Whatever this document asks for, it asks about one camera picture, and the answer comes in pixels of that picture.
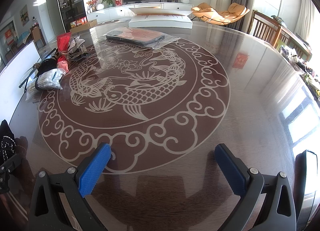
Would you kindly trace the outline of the wooden dining chair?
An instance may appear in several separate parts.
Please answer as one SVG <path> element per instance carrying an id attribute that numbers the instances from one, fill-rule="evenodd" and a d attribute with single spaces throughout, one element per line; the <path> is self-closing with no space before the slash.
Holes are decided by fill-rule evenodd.
<path id="1" fill-rule="evenodd" d="M 254 10 L 247 33 L 275 48 L 280 37 L 281 25 L 271 17 Z"/>

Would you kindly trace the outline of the black velvet pouch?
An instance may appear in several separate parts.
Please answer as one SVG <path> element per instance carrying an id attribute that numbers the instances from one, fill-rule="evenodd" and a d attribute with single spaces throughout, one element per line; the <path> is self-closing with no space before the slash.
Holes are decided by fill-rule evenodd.
<path id="1" fill-rule="evenodd" d="M 57 68 L 57 59 L 48 58 L 44 59 L 41 63 L 35 63 L 35 68 L 37 70 L 37 76 L 42 75 L 52 69 Z"/>

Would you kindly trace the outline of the rhinestone silver bow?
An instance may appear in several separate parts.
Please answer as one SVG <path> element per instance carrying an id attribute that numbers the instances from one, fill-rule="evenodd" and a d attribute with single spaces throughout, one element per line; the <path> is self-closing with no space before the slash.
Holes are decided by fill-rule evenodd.
<path id="1" fill-rule="evenodd" d="M 69 44 L 67 54 L 69 56 L 79 56 L 84 53 L 87 53 L 87 49 L 85 47 L 85 40 L 81 39 L 80 36 L 73 37 Z"/>

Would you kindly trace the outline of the orange lounge chair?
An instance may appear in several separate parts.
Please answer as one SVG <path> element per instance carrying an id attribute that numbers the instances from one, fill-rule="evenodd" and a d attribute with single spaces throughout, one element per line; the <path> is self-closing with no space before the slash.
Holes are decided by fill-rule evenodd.
<path id="1" fill-rule="evenodd" d="M 207 3 L 201 3 L 191 9 L 192 14 L 205 23 L 225 26 L 243 18 L 249 9 L 243 5 L 232 3 L 225 11 L 216 11 Z"/>

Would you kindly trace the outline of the black beaded fabric pouch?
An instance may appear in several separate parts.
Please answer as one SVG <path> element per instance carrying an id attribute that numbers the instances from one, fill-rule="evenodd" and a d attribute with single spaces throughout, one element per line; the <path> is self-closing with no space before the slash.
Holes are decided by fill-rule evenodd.
<path id="1" fill-rule="evenodd" d="M 16 153 L 15 137 L 6 120 L 1 122 L 0 141 L 0 164 L 2 165 Z"/>

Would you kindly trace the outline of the white tv cabinet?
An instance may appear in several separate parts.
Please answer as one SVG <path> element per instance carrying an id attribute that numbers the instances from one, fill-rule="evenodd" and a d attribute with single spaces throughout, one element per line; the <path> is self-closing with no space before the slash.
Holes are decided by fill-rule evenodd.
<path id="1" fill-rule="evenodd" d="M 130 20 L 135 15 L 185 15 L 189 16 L 192 11 L 192 4 L 175 3 L 175 2 L 150 2 L 150 3 L 135 3 L 122 6 L 105 8 L 87 14 L 87 20 L 96 20 L 97 23 L 107 21 L 126 21 Z"/>

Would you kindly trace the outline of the bagged dark clothing package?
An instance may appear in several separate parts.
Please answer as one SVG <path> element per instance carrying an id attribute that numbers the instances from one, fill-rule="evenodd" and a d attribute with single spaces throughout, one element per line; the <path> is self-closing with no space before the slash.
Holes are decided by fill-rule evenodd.
<path id="1" fill-rule="evenodd" d="M 141 28 L 118 27 L 103 35 L 108 41 L 123 42 L 149 49 L 160 49 L 180 38 L 166 33 Z"/>

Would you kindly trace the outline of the rimless eyeglasses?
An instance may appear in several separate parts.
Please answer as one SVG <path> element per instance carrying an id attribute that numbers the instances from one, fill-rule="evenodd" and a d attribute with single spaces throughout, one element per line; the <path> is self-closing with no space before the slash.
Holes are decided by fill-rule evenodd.
<path id="1" fill-rule="evenodd" d="M 45 53 L 45 55 L 43 57 L 40 57 L 36 61 L 36 63 L 41 63 L 44 59 L 53 58 L 53 56 L 56 54 L 56 52 L 57 52 L 56 48 L 52 49 L 51 51 Z M 37 70 L 35 68 L 35 63 L 34 63 L 33 66 L 30 69 L 28 69 L 27 72 L 25 72 L 24 75 L 22 76 L 18 88 L 21 89 L 23 87 L 24 92 L 26 92 L 27 83 L 37 77 L 38 77 Z"/>

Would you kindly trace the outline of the large white open box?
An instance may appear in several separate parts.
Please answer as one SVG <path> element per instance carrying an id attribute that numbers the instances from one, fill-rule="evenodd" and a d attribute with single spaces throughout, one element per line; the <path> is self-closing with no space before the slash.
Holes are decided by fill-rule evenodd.
<path id="1" fill-rule="evenodd" d="M 27 71 L 40 58 L 34 41 L 26 45 L 1 71 L 0 81 L 0 113 L 1 121 L 10 122 L 14 111 L 23 96 L 23 87 L 19 87 L 25 79 Z"/>

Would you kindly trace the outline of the red snack packet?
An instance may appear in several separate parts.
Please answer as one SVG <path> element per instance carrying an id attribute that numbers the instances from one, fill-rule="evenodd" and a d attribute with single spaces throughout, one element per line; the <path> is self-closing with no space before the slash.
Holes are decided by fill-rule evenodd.
<path id="1" fill-rule="evenodd" d="M 57 36 L 57 50 L 59 52 L 57 58 L 57 67 L 63 69 L 65 72 L 69 72 L 67 52 L 69 47 L 69 41 L 71 38 L 71 32 L 61 34 Z"/>

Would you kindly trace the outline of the red flower vase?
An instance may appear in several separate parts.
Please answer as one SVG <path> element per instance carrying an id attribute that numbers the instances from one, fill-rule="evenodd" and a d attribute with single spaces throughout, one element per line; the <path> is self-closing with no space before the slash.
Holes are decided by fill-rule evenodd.
<path id="1" fill-rule="evenodd" d="M 98 0 L 88 0 L 86 4 L 92 10 L 92 12 L 95 12 L 97 10 Z"/>

